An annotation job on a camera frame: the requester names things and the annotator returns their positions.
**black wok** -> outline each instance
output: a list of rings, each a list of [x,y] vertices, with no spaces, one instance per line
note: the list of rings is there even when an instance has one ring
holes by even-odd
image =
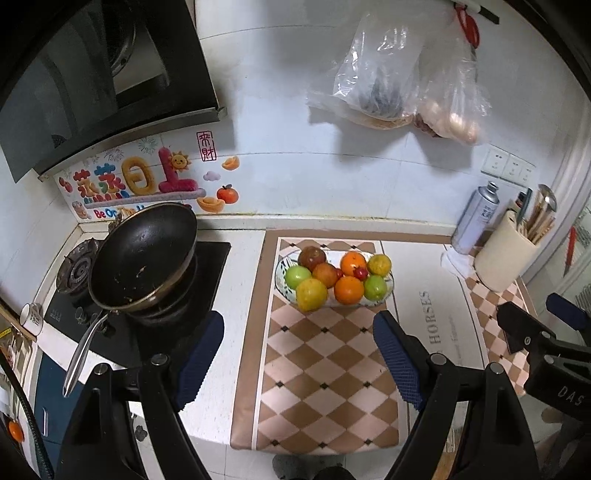
[[[179,203],[160,203],[125,219],[107,236],[90,268],[89,292],[106,313],[82,336],[66,373],[70,395],[90,343],[110,312],[150,310],[182,279],[195,252],[197,218]]]

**blue gripper pad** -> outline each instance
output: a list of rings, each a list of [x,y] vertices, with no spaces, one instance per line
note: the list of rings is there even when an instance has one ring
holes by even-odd
[[[207,370],[209,370],[217,349],[222,343],[223,317],[218,312],[212,311],[207,314],[203,321],[209,324],[205,327],[203,336],[189,354],[178,375],[175,401],[179,410],[182,410],[187,403],[191,403],[197,397]]]
[[[575,330],[583,331],[589,323],[589,317],[584,310],[557,293],[548,295],[546,309]]]
[[[418,370],[380,313],[374,317],[374,341],[404,401],[413,404],[418,411],[422,410],[425,398],[421,394]]]

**red chinese character stamp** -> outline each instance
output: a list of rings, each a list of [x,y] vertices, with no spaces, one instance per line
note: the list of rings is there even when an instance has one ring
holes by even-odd
[[[197,132],[197,143],[199,145],[199,153],[201,154],[201,160],[217,160],[216,146],[213,143],[213,133],[211,132],[211,130]]]

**hanging plastic bag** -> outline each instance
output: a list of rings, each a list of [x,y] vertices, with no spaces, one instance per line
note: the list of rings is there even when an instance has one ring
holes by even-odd
[[[486,142],[484,122],[491,106],[477,81],[478,27],[463,9],[457,12],[458,20],[421,54],[415,125],[434,137],[477,145]]]
[[[446,0],[376,2],[363,14],[345,59],[310,86],[308,105],[371,128],[410,124],[417,110],[417,60],[452,13]]]

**black cable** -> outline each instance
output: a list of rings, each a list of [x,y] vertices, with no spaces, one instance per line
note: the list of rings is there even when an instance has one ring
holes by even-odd
[[[37,450],[37,453],[39,455],[39,458],[41,459],[41,463],[43,464],[43,468],[45,469],[47,476],[50,480],[53,480],[53,467],[51,466],[49,455],[47,454],[45,444],[43,443],[43,439],[41,438],[39,425],[37,425],[37,421],[35,420],[35,415],[33,414],[33,410],[31,409],[31,404],[27,400],[27,396],[25,395],[25,392],[22,389],[21,383],[18,381],[17,376],[14,374],[12,367],[10,366],[8,360],[2,352],[0,352],[0,367],[2,367],[2,369],[4,370],[4,373],[8,377],[8,382],[14,388],[14,391],[16,392],[17,397],[21,402],[22,409],[25,411],[25,415],[27,417],[27,422],[31,427],[33,441],[35,442],[35,449]]]

